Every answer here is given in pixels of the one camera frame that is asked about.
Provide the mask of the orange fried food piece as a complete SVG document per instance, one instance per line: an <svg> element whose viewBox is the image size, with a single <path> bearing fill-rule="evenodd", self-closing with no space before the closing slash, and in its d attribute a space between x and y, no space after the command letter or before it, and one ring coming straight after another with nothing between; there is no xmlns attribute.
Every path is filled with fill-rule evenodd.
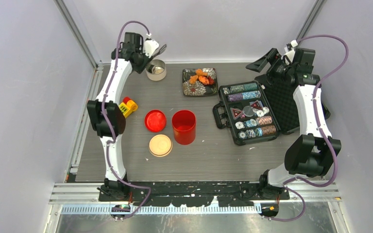
<svg viewBox="0 0 373 233"><path fill-rule="evenodd" d="M189 79L189 83L190 84L195 84L198 79L199 79L199 75L191 76L190 79Z"/></svg>

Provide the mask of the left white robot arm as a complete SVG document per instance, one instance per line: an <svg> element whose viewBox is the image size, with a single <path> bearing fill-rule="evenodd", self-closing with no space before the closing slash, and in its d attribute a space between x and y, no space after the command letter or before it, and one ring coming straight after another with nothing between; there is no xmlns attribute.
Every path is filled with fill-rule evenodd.
<svg viewBox="0 0 373 233"><path fill-rule="evenodd" d="M142 73L166 48L150 37L125 33L124 40L111 53L110 70L101 91L86 104L91 127L100 138L105 157L104 184L99 190L118 201L126 200L130 193L121 145L126 118L119 100L128 77L133 72Z"/></svg>

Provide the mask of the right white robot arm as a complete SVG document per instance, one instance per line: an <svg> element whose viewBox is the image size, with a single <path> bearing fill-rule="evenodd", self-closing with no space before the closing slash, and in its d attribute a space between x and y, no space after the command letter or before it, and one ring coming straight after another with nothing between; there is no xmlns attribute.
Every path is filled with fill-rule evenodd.
<svg viewBox="0 0 373 233"><path fill-rule="evenodd" d="M341 142L332 137L325 122L320 77L312 73L315 55L312 49L295 48L282 56L272 48L246 66L248 70L261 72L270 64L264 75L267 80L295 88L292 97L300 124L300 135L287 150L284 162L259 177L258 194L264 199L280 195L292 181L306 182L308 178L324 176L331 166L337 165L335 159Z"/></svg>

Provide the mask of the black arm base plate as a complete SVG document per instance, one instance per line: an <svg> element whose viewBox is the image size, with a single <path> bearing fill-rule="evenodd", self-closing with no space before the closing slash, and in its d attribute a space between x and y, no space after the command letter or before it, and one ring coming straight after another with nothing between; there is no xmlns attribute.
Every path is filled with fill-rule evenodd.
<svg viewBox="0 0 373 233"><path fill-rule="evenodd" d="M265 200L277 204L288 200L284 190L271 190L262 182L206 181L206 182L133 182L125 185L105 181L97 188L99 201L128 201L134 206L207 207L215 202L220 207L252 206Z"/></svg>

